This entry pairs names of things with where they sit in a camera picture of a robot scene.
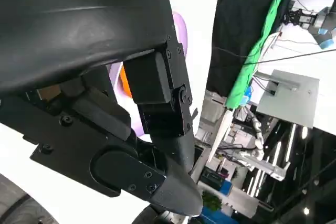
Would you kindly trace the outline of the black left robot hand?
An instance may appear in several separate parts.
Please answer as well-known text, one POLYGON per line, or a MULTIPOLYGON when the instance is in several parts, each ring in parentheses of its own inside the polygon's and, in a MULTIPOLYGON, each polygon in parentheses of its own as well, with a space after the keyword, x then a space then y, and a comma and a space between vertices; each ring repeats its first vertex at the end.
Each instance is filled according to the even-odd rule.
POLYGON ((197 216, 191 104, 169 0, 1 0, 1 123, 32 160, 197 216))

